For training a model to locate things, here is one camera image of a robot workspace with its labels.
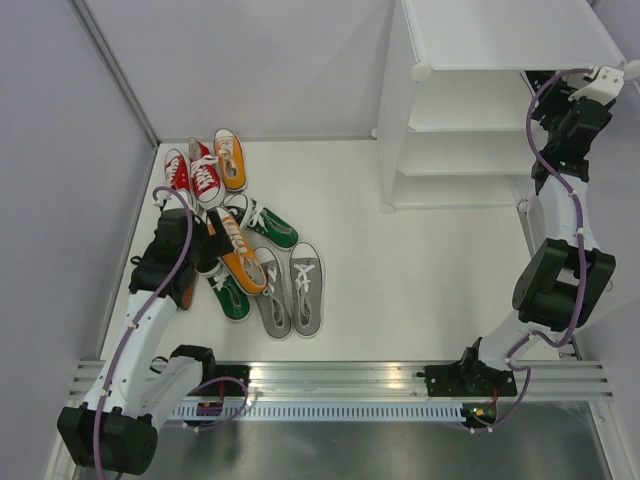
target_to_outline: orange sneaker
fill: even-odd
[[[220,257],[240,289],[247,295],[262,293],[267,276],[233,215],[222,207],[208,210],[207,230],[212,253]]]
[[[213,149],[220,159],[222,181],[229,192],[241,192],[247,188],[247,171],[244,166],[242,144],[229,130],[218,130],[213,137]]]

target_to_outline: shelf board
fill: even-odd
[[[419,88],[410,130],[524,131],[532,95],[519,72],[433,72]]]
[[[186,150],[162,144],[142,187],[147,194],[130,256],[153,238],[158,209],[151,190],[163,183],[162,160],[173,146]],[[200,279],[191,310],[171,319],[157,355],[193,344],[211,347],[219,361],[456,360],[510,312],[514,282],[530,259],[515,208],[381,213],[374,140],[245,142],[244,152],[248,193],[323,257],[322,329],[312,339],[293,332],[274,341],[253,300],[249,318],[231,323]],[[267,244],[249,235],[254,246]],[[286,268],[286,253],[276,254]],[[124,271],[102,358],[122,325],[132,268]],[[542,343],[527,358],[557,360]]]
[[[409,177],[399,173],[391,204],[407,209],[485,208],[515,207],[515,200],[508,176]]]
[[[434,70],[562,70],[618,65],[586,0],[403,0],[421,62]]]
[[[524,132],[409,133],[398,169],[407,176],[529,175],[534,160]]]

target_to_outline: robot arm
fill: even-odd
[[[184,209],[166,210],[158,220],[155,238],[142,257],[132,259],[136,268],[129,285],[129,304],[116,345],[100,375],[78,408],[65,407],[58,430],[74,462],[95,466],[93,433],[96,410],[106,397],[100,422],[102,468],[140,475],[155,453],[158,431],[184,397],[214,376],[211,349],[178,347],[166,369],[151,384],[146,378],[156,347],[178,308],[188,309],[196,280],[195,266],[206,245],[204,225],[193,214],[189,251],[175,276],[155,298],[137,324],[134,317],[161,286],[172,270],[186,241]],[[121,340],[129,336],[126,342]],[[105,378],[117,362],[108,392]]]
[[[621,70],[602,67],[588,74],[584,79],[589,83],[580,89],[559,79],[540,95],[532,118],[549,133],[540,154],[561,176],[560,180],[550,175],[539,161],[532,168],[536,196],[529,202],[528,215],[542,217],[531,223],[544,225],[544,240],[536,245],[537,252],[516,283],[514,310],[498,328],[468,347],[458,362],[425,368],[424,376],[432,382],[430,396],[517,395],[509,364],[542,335],[558,343],[571,327],[578,296],[580,225],[587,269],[577,327],[589,318],[613,274],[615,258],[600,251],[591,232],[586,208],[589,162],[585,155],[611,119],[609,109],[620,93],[623,75]],[[580,211],[573,196],[580,201]]]

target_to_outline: white floor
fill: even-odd
[[[181,343],[213,348],[219,360],[455,360],[511,310],[513,285],[529,255],[514,209],[380,213],[375,141],[245,143],[249,188],[321,252],[326,269],[320,333],[274,341],[254,304],[232,324],[209,284],[198,282],[190,311],[179,312],[157,353]],[[132,255],[153,238],[151,190],[163,182],[160,147]],[[254,247],[266,244],[251,236]],[[103,357],[126,310],[128,265]],[[544,345],[525,358],[557,359]]]

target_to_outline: gray sneaker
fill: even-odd
[[[291,317],[284,303],[284,278],[278,257],[267,247],[256,248],[262,269],[267,274],[267,288],[255,297],[264,328],[271,338],[283,340],[291,333]]]
[[[299,243],[291,251],[289,271],[293,288],[293,326],[302,337],[318,333],[322,323],[324,269],[317,250]]]

